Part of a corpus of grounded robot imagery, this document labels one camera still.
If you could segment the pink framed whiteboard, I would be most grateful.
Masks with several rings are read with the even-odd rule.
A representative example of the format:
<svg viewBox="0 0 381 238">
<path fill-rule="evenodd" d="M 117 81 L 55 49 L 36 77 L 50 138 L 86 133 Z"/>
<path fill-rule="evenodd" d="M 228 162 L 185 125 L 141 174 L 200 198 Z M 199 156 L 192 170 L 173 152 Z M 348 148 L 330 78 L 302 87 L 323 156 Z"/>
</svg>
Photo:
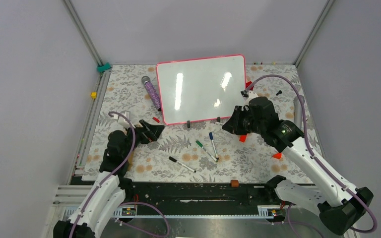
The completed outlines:
<svg viewBox="0 0 381 238">
<path fill-rule="evenodd" d="M 243 103 L 243 55 L 160 62 L 156 65 L 163 122 L 166 125 L 228 118 Z"/>
</svg>

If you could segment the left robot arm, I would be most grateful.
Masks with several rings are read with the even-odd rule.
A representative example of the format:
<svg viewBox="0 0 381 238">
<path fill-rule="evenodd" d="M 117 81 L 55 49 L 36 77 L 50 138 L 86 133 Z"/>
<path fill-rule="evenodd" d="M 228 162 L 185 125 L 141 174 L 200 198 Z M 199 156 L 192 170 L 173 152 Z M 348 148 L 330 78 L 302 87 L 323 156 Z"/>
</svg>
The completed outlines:
<svg viewBox="0 0 381 238">
<path fill-rule="evenodd" d="M 58 221 L 53 228 L 55 238 L 99 238 L 121 203 L 133 200 L 132 181 L 125 178 L 133 152 L 140 144 L 157 141 L 163 125 L 149 124 L 141 119 L 125 130 L 108 135 L 107 148 L 99 174 L 80 206 L 66 221 Z"/>
</svg>

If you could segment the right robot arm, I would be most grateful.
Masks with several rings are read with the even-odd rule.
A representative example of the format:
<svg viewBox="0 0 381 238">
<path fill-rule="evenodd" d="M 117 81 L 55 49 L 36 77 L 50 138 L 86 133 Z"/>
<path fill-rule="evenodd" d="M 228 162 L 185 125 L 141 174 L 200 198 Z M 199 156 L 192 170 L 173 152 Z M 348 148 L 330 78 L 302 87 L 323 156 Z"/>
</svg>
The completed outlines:
<svg viewBox="0 0 381 238">
<path fill-rule="evenodd" d="M 282 120 L 266 97 L 235 106 L 222 129 L 235 135 L 255 133 L 265 143 L 295 163 L 318 188 L 317 192 L 292 183 L 283 176 L 270 179 L 266 201 L 294 203 L 313 214 L 336 235 L 343 235 L 366 213 L 374 197 L 367 187 L 356 187 L 318 155 L 305 134 L 291 121 Z"/>
</svg>

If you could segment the red marker cap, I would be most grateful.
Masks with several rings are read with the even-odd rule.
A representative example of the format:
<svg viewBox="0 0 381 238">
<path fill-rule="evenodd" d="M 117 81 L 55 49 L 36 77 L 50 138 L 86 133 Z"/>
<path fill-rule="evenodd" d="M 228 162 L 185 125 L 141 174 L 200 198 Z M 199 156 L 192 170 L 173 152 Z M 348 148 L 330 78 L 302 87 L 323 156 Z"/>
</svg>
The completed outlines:
<svg viewBox="0 0 381 238">
<path fill-rule="evenodd" d="M 160 122 L 160 120 L 159 120 L 158 118 L 156 118 L 156 117 L 153 117 L 152 119 L 153 119 L 155 122 L 157 122 L 157 123 Z"/>
</svg>

